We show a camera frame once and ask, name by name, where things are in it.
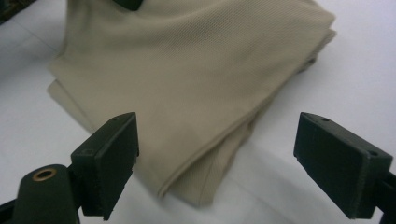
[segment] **fabric fold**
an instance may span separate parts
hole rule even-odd
[[[89,132],[134,111],[136,171],[158,196],[212,202],[236,150],[333,38],[309,0],[69,0],[49,93]]]

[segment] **brass insert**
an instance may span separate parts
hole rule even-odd
[[[52,178],[55,175],[56,175],[56,170],[55,169],[46,168],[46,169],[42,169],[42,170],[37,171],[33,175],[33,180],[34,181],[44,181],[44,180],[48,180],[48,179]]]

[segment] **white surface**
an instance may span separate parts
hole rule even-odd
[[[108,223],[378,223],[378,211],[372,220],[344,217],[292,151],[305,111],[396,156],[396,2],[319,2],[336,15],[337,37],[276,97],[214,204],[196,209],[172,196],[161,201],[132,177]],[[68,165],[70,153],[89,136],[47,94],[54,79],[47,65],[62,43],[64,7],[64,1],[39,0],[0,26],[0,203],[16,197],[30,171]]]

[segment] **folded cloth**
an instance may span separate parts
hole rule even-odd
[[[311,0],[69,0],[49,93],[87,130],[130,111],[136,171],[158,196],[209,204],[279,88],[332,39]]]

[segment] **black clamp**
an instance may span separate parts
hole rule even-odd
[[[396,177],[392,157],[356,134],[321,116],[302,113],[294,156],[309,176],[351,219],[396,223]]]
[[[79,223],[110,218],[139,155],[136,116],[109,120],[71,155],[67,168],[53,164],[26,175],[16,200],[0,206],[0,223]]]

